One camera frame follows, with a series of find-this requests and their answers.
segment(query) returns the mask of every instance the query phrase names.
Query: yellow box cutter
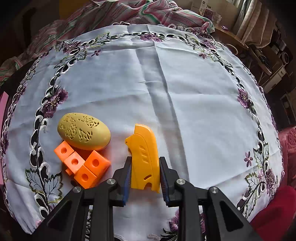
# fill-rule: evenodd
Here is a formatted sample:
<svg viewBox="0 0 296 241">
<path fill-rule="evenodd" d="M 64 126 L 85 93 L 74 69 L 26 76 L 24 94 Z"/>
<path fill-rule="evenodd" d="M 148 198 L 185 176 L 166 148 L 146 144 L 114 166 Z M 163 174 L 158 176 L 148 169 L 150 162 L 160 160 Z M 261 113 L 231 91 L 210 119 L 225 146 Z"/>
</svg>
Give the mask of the yellow box cutter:
<svg viewBox="0 0 296 241">
<path fill-rule="evenodd" d="M 132 154 L 131 188 L 143 190 L 151 183 L 151 190 L 159 193 L 160 170 L 156 138 L 145 125 L 136 124 L 134 134 L 126 138 Z"/>
</svg>

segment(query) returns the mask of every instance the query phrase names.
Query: metal screw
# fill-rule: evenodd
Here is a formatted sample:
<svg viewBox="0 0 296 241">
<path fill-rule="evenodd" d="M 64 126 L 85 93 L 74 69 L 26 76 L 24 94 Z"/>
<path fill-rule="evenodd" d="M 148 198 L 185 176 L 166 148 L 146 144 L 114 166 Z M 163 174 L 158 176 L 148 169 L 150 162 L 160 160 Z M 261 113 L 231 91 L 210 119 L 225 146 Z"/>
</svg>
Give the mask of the metal screw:
<svg viewBox="0 0 296 241">
<path fill-rule="evenodd" d="M 116 183 L 115 179 L 113 178 L 110 178 L 107 180 L 107 183 L 110 184 L 110 185 L 113 185 L 114 183 Z"/>
<path fill-rule="evenodd" d="M 182 179 L 182 178 L 180 178 L 180 179 L 177 180 L 177 183 L 178 183 L 179 185 L 183 185 L 183 184 L 185 184 L 185 180 Z"/>
<path fill-rule="evenodd" d="M 79 193 L 79 192 L 81 192 L 81 187 L 77 186 L 77 187 L 74 187 L 72 190 L 75 193 Z"/>
<path fill-rule="evenodd" d="M 211 191 L 212 193 L 218 193 L 218 192 L 219 192 L 219 189 L 218 189 L 217 187 L 211 187 L 211 188 L 210 188 L 210 191 Z"/>
</svg>

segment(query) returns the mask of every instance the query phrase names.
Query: orange linking cube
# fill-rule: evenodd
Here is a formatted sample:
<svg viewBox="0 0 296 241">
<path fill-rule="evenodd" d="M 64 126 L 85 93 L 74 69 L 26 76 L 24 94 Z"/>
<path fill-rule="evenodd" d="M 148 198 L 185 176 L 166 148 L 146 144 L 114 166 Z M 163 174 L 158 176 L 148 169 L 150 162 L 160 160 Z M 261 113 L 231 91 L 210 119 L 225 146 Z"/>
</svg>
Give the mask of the orange linking cube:
<svg viewBox="0 0 296 241">
<path fill-rule="evenodd" d="M 111 165 L 109 160 L 95 150 L 85 161 L 66 141 L 63 141 L 54 152 L 68 167 L 68 175 L 74 174 L 74 179 L 85 189 L 94 187 Z"/>
</svg>

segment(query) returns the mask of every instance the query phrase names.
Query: striped blanket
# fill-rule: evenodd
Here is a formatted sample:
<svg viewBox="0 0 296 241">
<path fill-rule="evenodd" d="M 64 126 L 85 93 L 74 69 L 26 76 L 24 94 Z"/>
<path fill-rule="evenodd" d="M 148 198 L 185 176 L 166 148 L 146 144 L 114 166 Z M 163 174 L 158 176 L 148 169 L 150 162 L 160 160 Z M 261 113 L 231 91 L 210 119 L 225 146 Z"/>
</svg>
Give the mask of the striped blanket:
<svg viewBox="0 0 296 241">
<path fill-rule="evenodd" d="M 210 20 L 190 10 L 183 10 L 172 0 L 90 1 L 68 19 L 56 20 L 40 29 L 24 53 L 7 59 L 0 67 L 0 86 L 24 64 L 62 40 L 117 22 L 166 27 L 182 25 L 208 34 L 215 31 Z"/>
</svg>

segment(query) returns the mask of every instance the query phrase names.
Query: oval egg-shaped object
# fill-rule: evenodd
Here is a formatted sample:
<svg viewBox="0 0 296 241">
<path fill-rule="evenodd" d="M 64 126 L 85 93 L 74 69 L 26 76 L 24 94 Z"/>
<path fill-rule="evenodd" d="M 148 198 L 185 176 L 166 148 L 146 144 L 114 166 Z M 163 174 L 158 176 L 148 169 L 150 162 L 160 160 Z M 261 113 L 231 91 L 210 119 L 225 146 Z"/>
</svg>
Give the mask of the oval egg-shaped object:
<svg viewBox="0 0 296 241">
<path fill-rule="evenodd" d="M 99 119 L 82 113 L 64 115 L 57 126 L 61 138 L 82 150 L 101 150 L 111 139 L 108 127 Z"/>
</svg>

